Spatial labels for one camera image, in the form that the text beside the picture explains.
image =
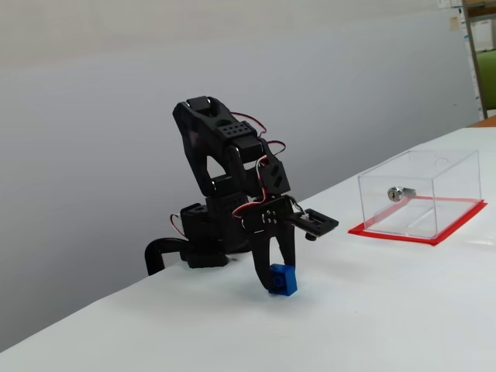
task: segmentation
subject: blue cube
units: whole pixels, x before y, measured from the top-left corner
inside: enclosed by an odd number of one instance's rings
[[[270,266],[270,272],[272,273],[272,285],[274,286],[269,290],[271,294],[291,296],[298,290],[293,266],[274,263]]]

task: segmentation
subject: black robotic arm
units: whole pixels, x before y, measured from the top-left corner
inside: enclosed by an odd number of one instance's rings
[[[219,100],[189,99],[176,106],[173,116],[206,205],[181,210],[188,241],[173,239],[167,247],[165,238],[146,248],[146,257],[154,257],[146,259],[149,274],[163,268],[152,262],[161,252],[179,251],[194,268],[224,266],[226,254],[251,250],[260,282],[279,293],[270,269],[270,239],[277,239],[284,265],[294,268],[295,226],[306,231],[307,239],[315,240],[338,222],[311,209],[304,211],[284,194],[290,191],[288,178],[269,143],[248,122],[238,121]],[[210,177],[208,156],[222,166],[225,175]],[[245,164],[254,161],[254,167],[245,169]]]

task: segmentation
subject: key lock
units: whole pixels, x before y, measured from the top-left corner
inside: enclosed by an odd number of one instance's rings
[[[395,186],[387,190],[387,192],[389,200],[395,203],[403,200],[403,198],[415,199],[417,197],[417,191],[413,188],[399,188]]]

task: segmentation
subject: white tabletop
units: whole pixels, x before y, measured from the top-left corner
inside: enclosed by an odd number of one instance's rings
[[[291,297],[267,294],[249,254],[223,268],[180,263],[5,351],[0,371],[494,372],[496,129],[418,148],[480,150],[489,206],[444,243],[348,234],[362,218],[352,177],[303,203],[340,225],[314,243],[297,233]]]

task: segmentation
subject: transparent plastic box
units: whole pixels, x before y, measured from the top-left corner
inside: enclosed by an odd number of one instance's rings
[[[436,239],[483,202],[477,151],[407,151],[358,182],[370,233]]]

